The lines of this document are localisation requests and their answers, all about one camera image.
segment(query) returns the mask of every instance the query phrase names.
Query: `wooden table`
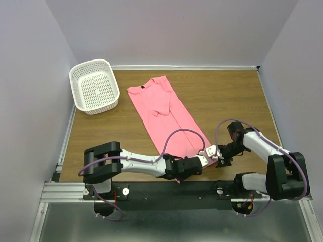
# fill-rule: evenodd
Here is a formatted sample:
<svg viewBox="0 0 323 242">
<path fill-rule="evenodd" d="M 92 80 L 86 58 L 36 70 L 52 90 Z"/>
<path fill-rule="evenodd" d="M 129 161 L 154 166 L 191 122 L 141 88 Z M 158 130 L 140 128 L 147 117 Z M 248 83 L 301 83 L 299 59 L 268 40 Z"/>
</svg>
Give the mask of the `wooden table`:
<svg viewBox="0 0 323 242">
<path fill-rule="evenodd" d="M 214 144 L 215 128 L 226 118 L 238 118 L 252 123 L 265 136 L 278 144 L 277 133 L 256 71 L 237 70 L 149 70 L 114 71 L 119 90 L 119 104 L 97 115 L 76 111 L 69 138 L 60 182 L 81 182 L 77 172 L 83 166 L 85 149 L 109 141 L 119 141 L 121 148 L 137 154 L 157 155 L 128 94 L 127 88 L 140 86 L 152 77 L 166 75 L 179 99 L 183 102 L 204 134 Z M 219 143 L 231 142 L 223 124 Z M 215 169 L 210 166 L 200 176 L 188 180 L 232 180 L 243 172 L 266 173 L 266 164 L 254 153 L 237 156 L 232 166 Z M 123 173 L 114 181 L 161 181 L 143 174 Z"/>
</svg>

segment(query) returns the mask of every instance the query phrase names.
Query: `bolt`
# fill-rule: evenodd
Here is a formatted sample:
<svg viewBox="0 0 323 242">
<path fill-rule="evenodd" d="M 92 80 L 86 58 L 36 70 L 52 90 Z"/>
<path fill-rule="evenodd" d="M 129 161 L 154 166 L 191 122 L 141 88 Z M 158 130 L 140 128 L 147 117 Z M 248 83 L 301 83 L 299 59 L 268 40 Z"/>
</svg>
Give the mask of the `bolt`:
<svg viewBox="0 0 323 242">
<path fill-rule="evenodd" d="M 89 193 L 90 193 L 90 192 L 89 192 L 89 190 L 88 190 L 87 188 L 85 188 L 85 189 L 83 190 L 83 195 L 85 195 L 85 196 L 86 196 L 86 195 L 89 195 Z"/>
<path fill-rule="evenodd" d="M 217 194 L 219 194 L 219 195 L 223 194 L 222 188 L 217 188 Z"/>
</svg>

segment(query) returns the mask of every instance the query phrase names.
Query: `screw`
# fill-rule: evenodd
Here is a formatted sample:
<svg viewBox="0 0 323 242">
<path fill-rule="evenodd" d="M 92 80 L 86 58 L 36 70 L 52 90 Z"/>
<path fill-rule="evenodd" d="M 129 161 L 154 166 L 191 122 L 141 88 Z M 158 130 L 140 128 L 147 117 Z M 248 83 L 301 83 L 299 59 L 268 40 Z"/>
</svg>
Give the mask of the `screw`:
<svg viewBox="0 0 323 242">
<path fill-rule="evenodd" d="M 219 194 L 219 195 L 223 194 L 222 188 L 217 188 L 217 194 Z"/>
</svg>

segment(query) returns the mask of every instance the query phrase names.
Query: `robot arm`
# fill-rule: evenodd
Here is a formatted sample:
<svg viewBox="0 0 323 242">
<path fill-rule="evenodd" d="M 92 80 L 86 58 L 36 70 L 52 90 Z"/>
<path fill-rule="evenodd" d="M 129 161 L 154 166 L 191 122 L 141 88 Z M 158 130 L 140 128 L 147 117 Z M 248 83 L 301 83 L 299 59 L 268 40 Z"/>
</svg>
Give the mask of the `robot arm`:
<svg viewBox="0 0 323 242">
<path fill-rule="evenodd" d="M 182 182 L 192 175 L 201 175 L 202 169 L 209 164 L 208 159 L 203 155 L 195 155 L 191 158 L 181 158 L 170 154 L 164 154 L 162 157 L 146 156 L 121 149 L 119 142 L 112 141 L 85 150 L 84 166 L 98 162 L 106 155 L 115 157 L 115 159 L 111 159 L 110 164 L 103 161 L 85 169 L 83 173 L 85 183 L 99 188 L 101 183 L 121 172 L 141 173 Z"/>
<path fill-rule="evenodd" d="M 255 152 L 267 163 L 267 174 L 245 173 L 238 174 L 234 179 L 239 190 L 256 190 L 269 194 L 274 200 L 292 199 L 302 194 L 304 182 L 299 170 L 286 156 L 289 154 L 294 158 L 302 169 L 308 184 L 304 156 L 298 152 L 290 151 L 276 146 L 269 139 L 258 131 L 251 128 L 244 128 L 240 122 L 232 122 L 228 125 L 228 131 L 233 140 L 228 145 L 219 145 L 217 154 L 215 145 L 206 148 L 205 156 L 218 160 L 218 167 L 231 165 L 232 157 L 244 151 Z M 310 192 L 307 186 L 306 195 Z"/>
</svg>

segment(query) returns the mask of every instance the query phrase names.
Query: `metal frame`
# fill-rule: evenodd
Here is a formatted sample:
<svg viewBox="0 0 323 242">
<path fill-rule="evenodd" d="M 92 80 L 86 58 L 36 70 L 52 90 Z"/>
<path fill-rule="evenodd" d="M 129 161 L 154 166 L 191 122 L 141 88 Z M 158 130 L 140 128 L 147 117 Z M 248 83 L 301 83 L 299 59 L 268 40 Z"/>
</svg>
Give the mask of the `metal frame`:
<svg viewBox="0 0 323 242">
<path fill-rule="evenodd" d="M 186 66 L 168 66 L 171 69 L 181 69 L 181 70 L 185 70 L 185 69 L 189 69 L 189 67 Z M 149 67 L 147 68 L 147 66 L 115 66 L 115 70 L 119 69 L 119 70 L 126 70 L 126 68 L 133 68 L 133 69 L 137 69 L 137 70 L 147 70 L 147 69 L 154 69 L 154 70 L 158 70 L 158 69 L 163 69 L 165 70 L 165 67 L 160 67 L 160 66 L 153 66 L 153 67 Z M 245 70 L 254 70 L 254 66 L 252 66 L 252 68 L 244 68 Z M 228 69 L 228 68 L 216 68 L 216 67 L 190 67 L 190 69 Z M 259 75 L 259 72 L 257 71 L 258 76 L 259 76 L 259 80 L 262 86 L 262 82 L 261 82 L 261 78 Z M 279 136 L 279 132 L 277 130 L 277 126 L 276 126 L 276 122 L 275 119 L 273 117 L 273 113 L 271 110 L 271 107 L 269 106 L 269 103 L 267 101 L 267 96 L 264 92 L 265 95 L 265 99 L 272 117 L 272 120 L 274 122 L 274 126 L 276 129 L 276 133 L 280 142 L 280 145 L 282 145 L 281 143 L 281 139 Z M 70 116 L 70 120 L 67 126 L 67 130 L 65 133 L 65 137 L 64 137 L 64 141 L 62 144 L 62 148 L 61 148 L 61 152 L 60 152 L 60 156 L 57 162 L 57 167 L 56 167 L 56 172 L 61 172 L 62 170 L 62 166 L 63 166 L 63 162 L 64 162 L 64 157 L 65 157 L 65 152 L 66 152 L 66 148 L 67 148 L 67 144 L 68 144 L 68 140 L 70 137 L 70 133 L 71 133 L 71 129 L 72 129 L 72 125 L 73 125 L 73 120 L 75 117 L 75 112 L 76 112 L 76 107 L 73 105 L 72 111 L 71 111 L 71 116 Z M 42 195 L 40 198 L 40 204 L 39 204 L 39 208 L 37 211 L 37 215 L 36 215 L 36 219 L 34 222 L 34 226 L 33 226 L 33 230 L 32 230 L 32 234 L 31 234 L 31 238 L 30 238 L 30 242 L 37 242 L 40 240 L 40 236 L 41 236 L 41 232 L 42 232 L 42 228 L 44 226 L 44 221 L 45 221 L 45 217 L 46 217 L 46 213 L 48 210 L 48 206 L 49 203 L 62 203 L 62 202 L 67 202 L 67 203 L 71 203 L 71 202 L 75 202 L 75 203 L 94 203 L 94 201 L 85 201 L 83 200 L 83 189 L 84 189 L 85 184 L 84 183 L 45 183 L 44 184 L 44 188 L 42 191 Z M 264 196 L 262 199 L 255 199 L 256 201 L 263 201 L 263 200 L 268 200 L 267 196 Z M 322 231 L 320 229 L 315 211 L 313 209 L 312 203 L 311 203 L 312 197 L 308 196 L 302 200 L 299 201 L 305 222 L 306 222 L 306 226 L 308 229 L 308 232 L 310 234 L 311 240 L 312 242 L 322 242 L 323 241 L 323 234 Z M 240 199 L 232 199 L 232 202 L 238 202 L 238 201 L 242 201 Z"/>
</svg>

